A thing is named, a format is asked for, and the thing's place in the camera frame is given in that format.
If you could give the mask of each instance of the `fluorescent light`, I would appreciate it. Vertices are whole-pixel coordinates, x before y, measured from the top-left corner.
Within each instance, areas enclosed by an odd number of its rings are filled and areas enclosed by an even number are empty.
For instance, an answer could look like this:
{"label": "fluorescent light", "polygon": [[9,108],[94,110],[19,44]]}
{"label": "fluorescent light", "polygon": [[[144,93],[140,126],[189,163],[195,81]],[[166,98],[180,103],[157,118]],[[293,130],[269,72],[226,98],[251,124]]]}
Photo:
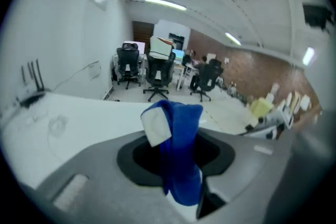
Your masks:
{"label": "fluorescent light", "polygon": [[315,50],[311,47],[308,47],[308,49],[306,51],[306,54],[304,55],[303,60],[302,60],[302,62],[305,66],[307,66],[310,63],[314,54],[315,54]]}
{"label": "fluorescent light", "polygon": [[237,38],[235,38],[233,35],[231,35],[230,33],[226,32],[225,33],[226,36],[231,39],[235,44],[237,45],[240,45],[241,46],[241,43],[239,42],[239,40]]}
{"label": "fluorescent light", "polygon": [[160,5],[165,5],[171,8],[177,8],[179,10],[187,10],[186,7],[180,6],[178,4],[174,4],[168,1],[164,1],[164,0],[145,0],[146,2],[151,2],[151,3],[156,3],[156,4],[160,4]]}

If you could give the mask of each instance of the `white floor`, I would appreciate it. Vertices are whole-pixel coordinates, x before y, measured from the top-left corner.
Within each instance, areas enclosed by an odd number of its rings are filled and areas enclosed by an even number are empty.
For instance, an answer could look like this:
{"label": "white floor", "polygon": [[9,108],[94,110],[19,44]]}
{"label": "white floor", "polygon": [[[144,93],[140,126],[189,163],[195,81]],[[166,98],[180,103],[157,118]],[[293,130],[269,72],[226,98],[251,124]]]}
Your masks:
{"label": "white floor", "polygon": [[[229,134],[239,134],[245,132],[245,126],[248,124],[255,125],[257,120],[251,112],[243,106],[237,99],[231,98],[225,91],[221,91],[219,87],[215,87],[211,92],[207,93],[212,101],[209,102],[207,97],[200,102],[200,95],[193,94],[190,96],[188,89],[189,80],[184,82],[184,86],[180,91],[176,91],[176,83],[178,74],[175,73],[173,81],[170,83],[169,94],[167,97],[170,101],[185,104],[201,104],[203,106],[204,116],[217,125],[217,130]],[[143,89],[149,88],[149,84],[145,82],[140,87],[137,84],[130,83],[129,89],[126,90],[126,82],[114,83],[114,91],[108,101],[120,100],[121,102],[144,102],[148,103],[148,98],[152,92],[143,94]],[[163,97],[155,95],[151,102],[162,100]]]}

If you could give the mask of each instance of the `blue cloth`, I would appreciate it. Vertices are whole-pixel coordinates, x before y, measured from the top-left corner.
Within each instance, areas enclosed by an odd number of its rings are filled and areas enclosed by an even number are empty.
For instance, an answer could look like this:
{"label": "blue cloth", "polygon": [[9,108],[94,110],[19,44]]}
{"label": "blue cloth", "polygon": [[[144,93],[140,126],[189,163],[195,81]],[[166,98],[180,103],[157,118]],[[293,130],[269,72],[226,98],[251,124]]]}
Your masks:
{"label": "blue cloth", "polygon": [[159,145],[164,192],[167,195],[170,190],[181,205],[198,204],[202,180],[194,162],[194,141],[203,107],[162,100],[147,110],[157,107],[164,111],[172,134]]}

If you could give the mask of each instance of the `computer monitor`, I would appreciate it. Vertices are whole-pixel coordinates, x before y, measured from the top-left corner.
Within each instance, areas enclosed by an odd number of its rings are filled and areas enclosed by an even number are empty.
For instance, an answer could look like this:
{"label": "computer monitor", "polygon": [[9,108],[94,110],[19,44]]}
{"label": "computer monitor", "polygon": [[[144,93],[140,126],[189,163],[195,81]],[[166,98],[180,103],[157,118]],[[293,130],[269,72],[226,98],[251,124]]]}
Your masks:
{"label": "computer monitor", "polygon": [[173,52],[176,54],[176,59],[181,60],[183,59],[184,56],[184,51],[182,50],[175,50],[173,49]]}
{"label": "computer monitor", "polygon": [[139,54],[145,53],[145,43],[144,42],[138,42],[138,41],[124,41],[124,43],[136,43],[138,46]]}

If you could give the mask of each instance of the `white wall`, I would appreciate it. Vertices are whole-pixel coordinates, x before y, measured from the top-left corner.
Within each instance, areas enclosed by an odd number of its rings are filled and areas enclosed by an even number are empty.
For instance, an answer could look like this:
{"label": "white wall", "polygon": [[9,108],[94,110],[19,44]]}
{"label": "white wall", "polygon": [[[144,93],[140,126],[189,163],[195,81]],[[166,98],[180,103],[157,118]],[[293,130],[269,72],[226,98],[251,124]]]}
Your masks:
{"label": "white wall", "polygon": [[182,49],[186,49],[188,47],[190,27],[163,19],[160,19],[159,22],[154,25],[154,36],[169,38],[169,33],[184,37]]}
{"label": "white wall", "polygon": [[305,73],[322,109],[336,110],[336,36],[330,39]]}
{"label": "white wall", "polygon": [[99,60],[98,78],[90,81],[84,70],[56,92],[101,98],[111,86],[112,54],[124,40],[133,39],[123,0],[109,0],[105,12],[88,0],[15,0],[2,30],[0,108],[12,103],[23,86],[20,66],[36,58],[50,89]]}

